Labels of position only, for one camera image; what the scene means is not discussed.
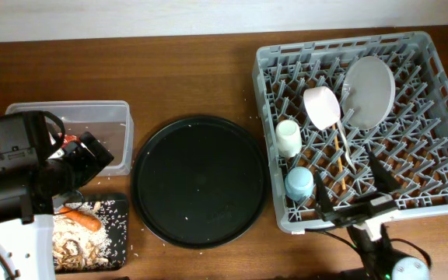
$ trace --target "light blue cup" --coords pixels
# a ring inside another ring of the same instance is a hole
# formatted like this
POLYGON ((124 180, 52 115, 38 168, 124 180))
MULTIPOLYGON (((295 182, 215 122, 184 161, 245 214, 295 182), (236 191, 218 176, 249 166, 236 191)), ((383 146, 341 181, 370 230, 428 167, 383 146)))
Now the light blue cup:
POLYGON ((293 168, 285 178, 286 195, 293 201, 310 197, 314 189, 312 173, 305 167, 293 168))

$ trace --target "black plate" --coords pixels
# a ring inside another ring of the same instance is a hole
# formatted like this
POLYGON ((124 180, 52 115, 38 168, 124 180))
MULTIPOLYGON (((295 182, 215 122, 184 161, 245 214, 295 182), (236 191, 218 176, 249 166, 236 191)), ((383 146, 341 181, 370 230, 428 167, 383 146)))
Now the black plate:
POLYGON ((191 117, 157 132, 133 169, 131 196, 168 243, 209 248, 243 234, 260 215, 268 169, 255 139, 219 117, 191 117))
MULTIPOLYGON (((57 270, 55 273, 78 273, 78 272, 94 272, 94 271, 116 271, 124 266, 127 257, 128 247, 128 213, 129 202, 125 194, 89 194, 84 196, 85 204, 93 207, 97 201, 103 202, 100 210, 96 213, 98 216, 103 216, 107 219, 106 230, 108 238, 112 239, 112 243, 108 246, 111 254, 105 256, 112 264, 109 268, 99 267, 95 269, 84 270, 57 270), (111 205, 106 205, 105 202, 113 202, 111 205)), ((71 199, 68 202, 80 202, 80 199, 71 199)), ((56 259, 53 257, 54 266, 56 267, 56 259)))

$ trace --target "wooden table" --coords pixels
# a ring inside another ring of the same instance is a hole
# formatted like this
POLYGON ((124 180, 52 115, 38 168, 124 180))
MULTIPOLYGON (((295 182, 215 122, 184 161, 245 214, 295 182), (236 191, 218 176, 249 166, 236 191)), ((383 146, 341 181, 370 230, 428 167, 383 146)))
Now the wooden table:
MULTIPOLYGON (((409 30, 431 34, 448 76, 448 26, 0 44, 0 115, 18 102, 126 100, 135 123, 134 154, 155 131, 192 114, 230 119, 264 147, 251 79, 259 47, 409 30)), ((129 177, 109 181, 99 177, 83 190, 129 195, 129 177)), ((323 273, 362 266, 359 257, 337 240, 314 233, 283 233, 276 225, 271 199, 247 233, 203 254, 167 243, 163 246, 162 240, 142 231, 145 227, 132 208, 129 223, 133 250, 128 251, 128 262, 120 271, 57 279, 125 275, 131 279, 318 279, 323 273)), ((431 254, 433 278, 448 278, 448 216, 388 226, 390 236, 410 240, 431 254)), ((348 238, 344 229, 334 232, 348 238)), ((417 255, 406 246, 397 247, 417 255)))

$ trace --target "black speckled tray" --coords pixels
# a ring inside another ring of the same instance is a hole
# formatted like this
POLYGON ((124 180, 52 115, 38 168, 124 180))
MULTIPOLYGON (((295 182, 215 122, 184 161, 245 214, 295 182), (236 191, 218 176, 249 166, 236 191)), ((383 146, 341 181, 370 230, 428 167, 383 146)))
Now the black speckled tray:
MULTIPOLYGON (((66 273, 79 273, 79 272, 94 272, 94 271, 116 271, 124 266, 127 257, 127 247, 128 247, 128 212, 129 212, 129 202, 125 194, 115 193, 115 194, 91 194, 86 195, 85 203, 91 206, 97 201, 103 202, 100 210, 96 213, 98 216, 106 216, 108 224, 106 226, 107 235, 112 239, 112 243, 108 246, 111 254, 105 256, 109 260, 108 267, 98 267, 95 269, 83 269, 83 270, 72 270, 72 269, 61 269, 55 271, 56 274, 66 274, 66 273), (112 201, 111 205, 107 205, 106 201, 112 201)), ((53 259, 54 266, 57 266, 56 259, 53 259)))

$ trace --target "clear plastic bin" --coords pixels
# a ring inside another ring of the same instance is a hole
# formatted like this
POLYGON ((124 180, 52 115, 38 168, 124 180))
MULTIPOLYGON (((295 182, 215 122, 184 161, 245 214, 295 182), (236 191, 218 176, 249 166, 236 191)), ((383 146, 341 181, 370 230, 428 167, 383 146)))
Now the clear plastic bin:
POLYGON ((91 132, 114 156, 98 176, 120 176, 131 172, 134 122, 125 101, 57 101, 14 103, 6 114, 29 110, 49 111, 61 118, 67 135, 91 132))

